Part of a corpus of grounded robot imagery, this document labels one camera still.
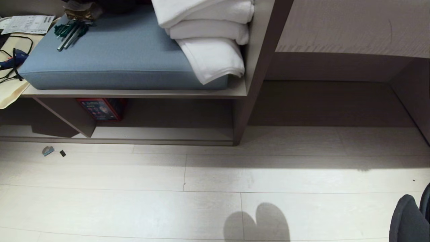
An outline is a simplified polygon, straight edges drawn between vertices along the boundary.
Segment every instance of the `chair backrest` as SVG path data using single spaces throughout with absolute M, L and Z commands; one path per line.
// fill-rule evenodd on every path
M 430 183 L 421 196 L 420 211 L 426 218 L 427 222 L 430 223 Z
M 389 242 L 429 242 L 430 223 L 418 209 L 411 195 L 397 203 L 391 219 Z

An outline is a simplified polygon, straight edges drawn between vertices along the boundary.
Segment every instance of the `laminate floor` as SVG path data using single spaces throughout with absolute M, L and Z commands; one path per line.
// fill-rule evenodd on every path
M 238 147 L 0 142 L 0 242 L 387 242 L 397 201 L 429 182 L 415 127 L 251 126 Z

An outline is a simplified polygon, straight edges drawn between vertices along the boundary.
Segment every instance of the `stack of towels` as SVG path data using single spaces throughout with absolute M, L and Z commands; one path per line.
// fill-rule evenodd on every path
M 249 40 L 254 0 L 152 0 L 158 24 L 184 51 L 197 78 L 207 84 L 245 73 L 238 45 Z

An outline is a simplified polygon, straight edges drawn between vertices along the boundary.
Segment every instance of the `floor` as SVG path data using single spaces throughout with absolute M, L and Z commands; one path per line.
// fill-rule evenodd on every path
M 0 242 L 387 242 L 415 127 L 251 126 L 238 147 L 0 142 Z M 64 150 L 62 157 L 59 151 Z

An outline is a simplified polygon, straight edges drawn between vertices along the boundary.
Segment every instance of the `black cable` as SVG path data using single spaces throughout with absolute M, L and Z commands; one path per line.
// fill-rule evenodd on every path
M 6 53 L 9 57 L 12 57 L 9 53 L 7 53 L 6 51 L 4 51 L 4 50 L 0 50 L 1 52 L 4 52 L 4 53 Z
M 29 37 L 17 36 L 17 35 L 10 35 L 9 37 L 29 39 L 31 41 L 31 44 L 30 44 L 30 49 L 27 51 L 27 55 L 30 54 L 30 51 L 33 49 L 33 40 L 32 39 L 30 39 Z M 22 81 L 22 79 L 23 79 L 22 76 L 20 76 L 18 74 L 18 71 L 16 70 L 16 65 L 15 65 L 15 60 L 16 60 L 15 48 L 13 48 L 13 53 L 12 53 L 13 56 L 11 56 L 9 53 L 7 53 L 4 50 L 1 50 L 1 51 L 4 52 L 4 53 L 6 53 L 8 56 L 10 56 L 10 57 L 13 58 L 13 68 L 12 68 L 11 71 L 9 71 L 9 73 L 6 76 L 0 78 L 0 79 L 6 78 L 5 80 L 0 81 L 0 84 L 3 83 L 3 82 L 5 82 L 5 81 L 7 81 L 7 80 L 14 79 L 14 78 L 18 78 L 20 81 Z M 16 76 L 8 78 L 13 71 L 16 73 Z
M 10 71 L 9 71 L 9 73 L 8 73 L 6 76 L 4 76 L 4 77 L 0 77 L 0 79 L 8 78 L 12 72 L 13 72 L 13 69 L 12 69 L 12 70 L 10 70 Z
M 18 71 L 16 70 L 16 49 L 15 48 L 13 48 L 13 51 L 12 51 L 12 54 L 13 54 L 13 65 L 12 65 L 12 68 L 13 68 L 13 70 L 15 71 L 15 73 L 16 73 L 16 77 L 18 77 L 18 79 L 20 80 L 20 81 L 22 81 L 23 80 L 23 78 L 22 78 L 22 76 L 20 76 L 20 74 L 18 74 Z
M 14 77 L 11 77 L 11 78 L 6 78 L 3 81 L 0 81 L 0 84 L 2 84 L 3 82 L 5 82 L 7 80 L 11 80 L 11 79 L 15 79 L 15 78 L 18 78 L 18 76 L 14 76 Z
M 31 41 L 31 45 L 30 45 L 30 49 L 27 51 L 27 55 L 30 54 L 31 49 L 33 48 L 33 40 L 32 39 L 30 39 L 29 37 L 18 36 L 18 35 L 10 35 L 9 37 L 29 39 Z

